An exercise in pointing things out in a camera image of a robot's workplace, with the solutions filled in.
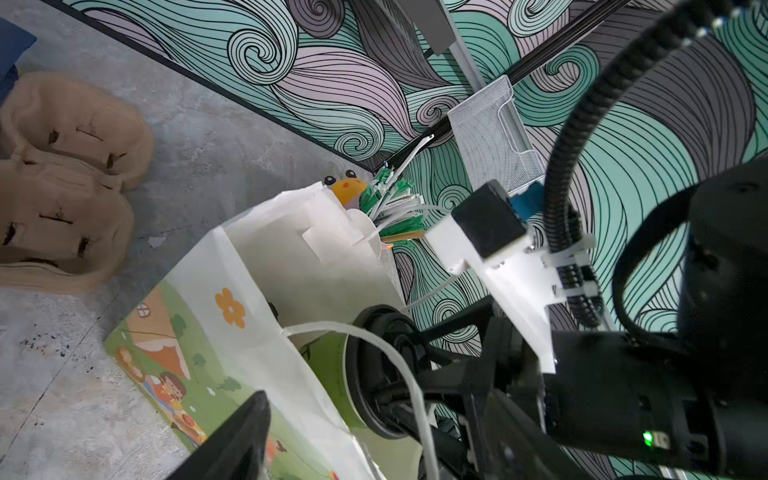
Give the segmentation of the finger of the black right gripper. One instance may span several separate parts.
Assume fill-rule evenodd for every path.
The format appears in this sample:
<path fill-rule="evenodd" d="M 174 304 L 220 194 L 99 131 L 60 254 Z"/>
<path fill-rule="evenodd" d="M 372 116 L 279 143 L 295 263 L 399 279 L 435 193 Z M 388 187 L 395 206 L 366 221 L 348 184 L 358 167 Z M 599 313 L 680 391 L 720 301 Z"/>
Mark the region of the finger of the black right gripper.
<path fill-rule="evenodd" d="M 426 330 L 415 332 L 413 339 L 436 348 L 481 348 L 494 304 L 492 297 L 486 296 Z"/>
<path fill-rule="evenodd" d="M 448 408 L 465 408 L 471 397 L 472 379 L 480 362 L 464 359 L 437 370 L 423 370 L 415 375 L 421 398 L 426 403 L 442 404 Z M 385 368 L 365 373 L 365 400 L 376 408 L 393 408 L 395 405 L 412 405 L 414 400 L 404 377 L 400 373 L 387 372 Z"/>

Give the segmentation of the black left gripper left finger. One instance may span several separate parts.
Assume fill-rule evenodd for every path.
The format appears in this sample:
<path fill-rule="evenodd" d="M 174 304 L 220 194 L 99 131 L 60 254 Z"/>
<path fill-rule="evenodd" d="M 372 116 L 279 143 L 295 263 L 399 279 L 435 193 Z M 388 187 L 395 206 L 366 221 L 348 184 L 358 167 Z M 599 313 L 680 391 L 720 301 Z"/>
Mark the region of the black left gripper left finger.
<path fill-rule="evenodd" d="M 258 479 L 270 423 L 267 394 L 257 391 L 167 479 Z"/>

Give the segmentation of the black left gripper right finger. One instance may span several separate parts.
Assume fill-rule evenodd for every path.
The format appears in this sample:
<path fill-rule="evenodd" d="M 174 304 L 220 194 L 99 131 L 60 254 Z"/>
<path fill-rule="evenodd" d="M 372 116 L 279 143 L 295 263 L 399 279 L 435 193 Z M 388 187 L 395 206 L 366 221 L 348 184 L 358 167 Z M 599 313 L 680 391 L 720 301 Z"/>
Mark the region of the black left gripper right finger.
<path fill-rule="evenodd" d="M 505 393 L 493 390 L 483 415 L 485 479 L 590 479 Z"/>

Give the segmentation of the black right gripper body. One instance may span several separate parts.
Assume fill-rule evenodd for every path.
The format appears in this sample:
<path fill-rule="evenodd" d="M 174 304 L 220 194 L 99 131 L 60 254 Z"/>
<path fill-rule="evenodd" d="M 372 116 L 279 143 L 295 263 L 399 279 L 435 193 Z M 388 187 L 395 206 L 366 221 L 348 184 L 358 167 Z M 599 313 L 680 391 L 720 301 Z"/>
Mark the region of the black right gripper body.
<path fill-rule="evenodd" d="M 565 453 L 573 448 L 719 473 L 720 422 L 702 369 L 618 332 L 557 331 L 554 347 L 556 373 L 539 373 L 512 323 L 491 317 L 473 374 L 479 383 L 473 454 L 480 473 L 483 415 L 493 390 L 505 393 Z"/>

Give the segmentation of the black plastic cup lid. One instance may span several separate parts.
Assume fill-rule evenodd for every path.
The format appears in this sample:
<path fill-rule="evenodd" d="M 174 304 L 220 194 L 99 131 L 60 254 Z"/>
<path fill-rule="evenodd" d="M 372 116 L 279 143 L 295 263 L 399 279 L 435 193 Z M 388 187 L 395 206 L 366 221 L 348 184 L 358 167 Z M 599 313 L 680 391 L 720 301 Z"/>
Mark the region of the black plastic cup lid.
<path fill-rule="evenodd" d="M 394 307 L 369 307 L 358 315 L 354 325 L 394 347 L 412 373 L 430 369 L 426 343 L 416 324 Z M 414 415 L 406 412 L 410 394 L 404 378 L 378 347 L 349 336 L 344 366 L 351 405 L 366 427 L 388 440 L 406 438 L 417 431 Z M 405 429 L 394 416 L 396 410 L 406 412 Z"/>

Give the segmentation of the white paper takeout bag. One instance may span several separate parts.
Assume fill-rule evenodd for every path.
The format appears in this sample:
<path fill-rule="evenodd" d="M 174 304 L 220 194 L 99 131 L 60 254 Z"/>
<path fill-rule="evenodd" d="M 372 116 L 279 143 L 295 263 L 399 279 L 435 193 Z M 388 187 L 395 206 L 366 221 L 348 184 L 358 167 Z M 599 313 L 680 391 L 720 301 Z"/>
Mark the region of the white paper takeout bag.
<path fill-rule="evenodd" d="M 262 479 L 435 479 L 433 417 L 416 436 L 350 429 L 300 349 L 335 332 L 404 359 L 354 321 L 402 300 L 374 226 L 315 183 L 283 192 L 207 233 L 107 337 L 108 354 L 190 449 L 252 394 L 271 423 Z"/>

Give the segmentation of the green paper coffee cup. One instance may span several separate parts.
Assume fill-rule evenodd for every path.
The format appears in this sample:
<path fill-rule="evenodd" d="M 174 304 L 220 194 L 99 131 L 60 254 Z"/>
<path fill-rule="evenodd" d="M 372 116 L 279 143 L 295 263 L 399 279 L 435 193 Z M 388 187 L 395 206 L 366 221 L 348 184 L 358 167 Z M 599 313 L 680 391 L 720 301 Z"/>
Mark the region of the green paper coffee cup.
<path fill-rule="evenodd" d="M 349 396 L 346 376 L 346 347 L 348 336 L 325 333 L 304 345 L 300 353 L 312 369 L 340 416 L 350 429 L 365 428 Z"/>

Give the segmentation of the wrapped straws bundle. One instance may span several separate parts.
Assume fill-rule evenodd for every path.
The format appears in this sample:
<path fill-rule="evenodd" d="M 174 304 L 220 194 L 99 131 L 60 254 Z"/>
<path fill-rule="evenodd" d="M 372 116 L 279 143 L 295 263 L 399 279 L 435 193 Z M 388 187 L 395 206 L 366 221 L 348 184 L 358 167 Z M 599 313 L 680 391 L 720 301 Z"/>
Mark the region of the wrapped straws bundle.
<path fill-rule="evenodd" d="M 360 210 L 373 222 L 374 233 L 382 242 L 392 243 L 388 237 L 413 235 L 424 229 L 424 217 L 431 206 L 403 178 L 410 163 L 434 139 L 433 135 L 420 140 L 399 167 L 381 170 L 359 199 Z"/>

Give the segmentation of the red yellow plush toy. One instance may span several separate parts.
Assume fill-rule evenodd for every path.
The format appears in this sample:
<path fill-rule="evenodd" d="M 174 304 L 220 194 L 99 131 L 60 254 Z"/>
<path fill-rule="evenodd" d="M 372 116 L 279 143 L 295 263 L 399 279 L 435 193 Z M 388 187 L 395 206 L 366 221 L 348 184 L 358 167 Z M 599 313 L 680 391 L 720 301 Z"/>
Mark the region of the red yellow plush toy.
<path fill-rule="evenodd" d="M 341 176 L 327 175 L 323 179 L 323 184 L 346 209 L 358 208 L 360 197 L 368 187 L 368 183 L 361 180 L 351 169 L 346 170 Z"/>

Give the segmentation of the brown cup sleeve pile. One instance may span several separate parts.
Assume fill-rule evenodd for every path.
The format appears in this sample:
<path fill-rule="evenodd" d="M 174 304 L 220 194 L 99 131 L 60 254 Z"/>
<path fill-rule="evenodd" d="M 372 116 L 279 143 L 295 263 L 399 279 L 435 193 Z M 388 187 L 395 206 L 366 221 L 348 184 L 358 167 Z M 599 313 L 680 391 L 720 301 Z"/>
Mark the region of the brown cup sleeve pile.
<path fill-rule="evenodd" d="M 1 285 L 54 294 L 113 276 L 131 243 L 125 193 L 154 135 L 132 105 L 53 72 L 22 76 L 1 107 Z"/>

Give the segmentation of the navy blue napkin stack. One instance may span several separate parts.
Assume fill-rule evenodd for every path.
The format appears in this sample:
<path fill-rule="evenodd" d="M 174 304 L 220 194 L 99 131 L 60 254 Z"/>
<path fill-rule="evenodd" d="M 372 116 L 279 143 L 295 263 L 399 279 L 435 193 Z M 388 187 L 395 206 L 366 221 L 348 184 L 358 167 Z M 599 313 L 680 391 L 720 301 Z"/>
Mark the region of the navy blue napkin stack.
<path fill-rule="evenodd" d="M 16 62 L 37 37 L 3 18 L 0 19 L 0 103 L 3 104 L 19 79 Z"/>

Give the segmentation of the clear acrylic wall holder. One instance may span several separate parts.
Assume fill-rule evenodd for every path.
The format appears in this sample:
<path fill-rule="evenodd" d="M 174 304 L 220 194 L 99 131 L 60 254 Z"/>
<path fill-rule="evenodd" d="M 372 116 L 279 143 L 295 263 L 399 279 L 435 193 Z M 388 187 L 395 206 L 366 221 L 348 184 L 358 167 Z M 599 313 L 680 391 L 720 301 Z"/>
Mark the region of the clear acrylic wall holder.
<path fill-rule="evenodd" d="M 543 180 L 543 159 L 525 131 L 508 77 L 454 107 L 448 119 L 474 190 L 496 180 L 516 194 Z"/>

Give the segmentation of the aluminium wall rail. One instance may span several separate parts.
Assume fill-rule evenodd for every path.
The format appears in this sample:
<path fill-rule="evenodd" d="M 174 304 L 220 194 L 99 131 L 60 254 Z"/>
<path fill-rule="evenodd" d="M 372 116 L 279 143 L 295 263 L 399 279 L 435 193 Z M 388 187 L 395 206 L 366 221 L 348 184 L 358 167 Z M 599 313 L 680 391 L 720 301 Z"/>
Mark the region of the aluminium wall rail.
<path fill-rule="evenodd" d="M 466 43 L 441 1 L 394 0 L 377 1 L 376 4 L 399 30 L 409 47 L 421 51 L 416 39 L 417 28 L 435 55 L 450 52 L 473 92 L 486 86 Z"/>

